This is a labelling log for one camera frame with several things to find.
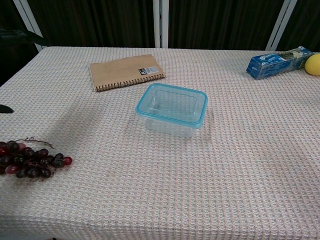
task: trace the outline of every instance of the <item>blue cardboard box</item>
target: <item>blue cardboard box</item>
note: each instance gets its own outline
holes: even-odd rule
[[[274,52],[251,58],[246,71],[256,80],[305,67],[306,60],[313,55],[303,46],[290,51]]]

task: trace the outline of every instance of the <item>lemon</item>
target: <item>lemon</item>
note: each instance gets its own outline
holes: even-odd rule
[[[310,75],[320,75],[320,53],[309,57],[305,62],[304,68]]]

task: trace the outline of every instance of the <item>brown notebook cover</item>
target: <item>brown notebook cover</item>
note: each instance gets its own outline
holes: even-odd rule
[[[90,63],[90,72],[93,88],[96,92],[166,77],[151,54]]]

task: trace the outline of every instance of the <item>grape bunch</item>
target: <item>grape bunch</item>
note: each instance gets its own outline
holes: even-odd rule
[[[15,174],[17,178],[49,178],[54,169],[63,168],[72,163],[72,158],[58,153],[49,155],[43,148],[34,151],[24,143],[0,141],[0,175]]]

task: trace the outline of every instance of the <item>textured tablecloth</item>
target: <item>textured tablecloth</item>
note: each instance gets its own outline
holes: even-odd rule
[[[46,180],[0,176],[0,237],[320,238],[320,78],[254,80],[246,68],[263,53],[42,50],[0,88],[15,111],[0,114],[0,140],[35,136],[74,163]],[[94,92],[89,63],[142,54],[167,77]],[[208,95],[192,138],[149,132],[136,115],[157,82]]]

